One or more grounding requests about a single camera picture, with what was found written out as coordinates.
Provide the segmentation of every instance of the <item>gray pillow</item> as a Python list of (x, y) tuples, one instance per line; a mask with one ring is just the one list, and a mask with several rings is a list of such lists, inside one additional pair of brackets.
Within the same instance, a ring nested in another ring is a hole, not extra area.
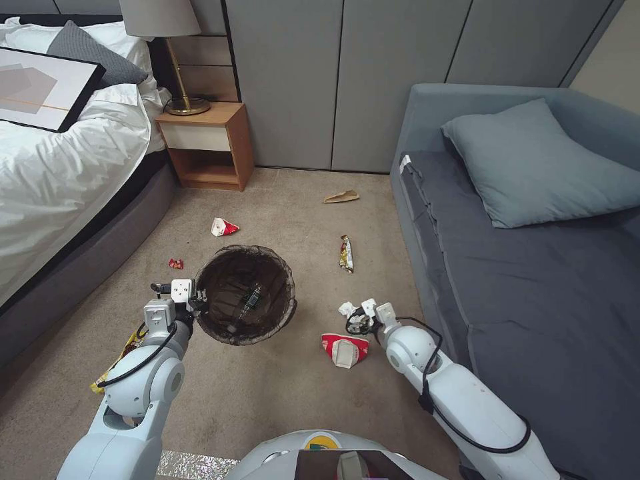
[(544, 99), (446, 122), (494, 227), (591, 217), (640, 205), (640, 172), (571, 140)]
[(64, 28), (55, 36), (47, 54), (100, 63), (106, 72), (98, 84), (99, 89), (120, 83), (137, 85), (147, 78), (144, 70), (104, 45), (100, 45), (71, 20), (66, 22)]

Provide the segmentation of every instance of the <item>bed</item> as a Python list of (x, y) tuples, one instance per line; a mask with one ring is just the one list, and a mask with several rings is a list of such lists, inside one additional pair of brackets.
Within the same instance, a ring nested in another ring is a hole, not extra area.
[(636, 478), (640, 208), (494, 228), (439, 129), (540, 97), (574, 140), (640, 169), (640, 117), (586, 95), (416, 85), (391, 170), (403, 235), (445, 350), (531, 421), (552, 463), (589, 479)]
[(64, 133), (0, 121), (2, 365), (138, 248), (175, 191), (154, 122), (170, 98), (161, 85), (173, 87), (162, 43), (127, 37), (121, 17), (14, 17), (0, 16), (0, 46), (44, 53), (71, 19), (151, 75), (96, 90)]

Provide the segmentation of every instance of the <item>trash can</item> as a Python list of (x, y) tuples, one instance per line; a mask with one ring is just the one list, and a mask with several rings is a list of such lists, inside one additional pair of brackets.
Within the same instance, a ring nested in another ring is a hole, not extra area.
[(198, 272), (196, 288), (207, 306), (198, 322), (230, 345), (266, 340), (291, 320), (297, 302), (291, 269), (266, 247), (230, 245)]

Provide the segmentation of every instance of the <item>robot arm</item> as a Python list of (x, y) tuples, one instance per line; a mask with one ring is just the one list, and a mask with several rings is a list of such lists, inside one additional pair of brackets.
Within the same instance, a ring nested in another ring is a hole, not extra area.
[(360, 311), (356, 323), (377, 330), (391, 366), (420, 394), (426, 386), (434, 418), (484, 478), (560, 478), (528, 424), (472, 372), (439, 351), (428, 332), (400, 324), (390, 303), (378, 307), (370, 299)]
[(145, 340), (110, 370), (89, 432), (67, 456), (58, 480), (155, 478), (162, 430), (185, 376), (192, 293), (193, 280), (174, 280), (171, 299), (146, 304)]

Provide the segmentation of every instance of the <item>light blue pillow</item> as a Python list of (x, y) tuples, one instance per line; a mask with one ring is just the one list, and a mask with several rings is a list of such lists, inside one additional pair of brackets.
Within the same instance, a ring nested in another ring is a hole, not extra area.
[(592, 217), (640, 205), (640, 172), (571, 140), (544, 99), (446, 122), (494, 227)]

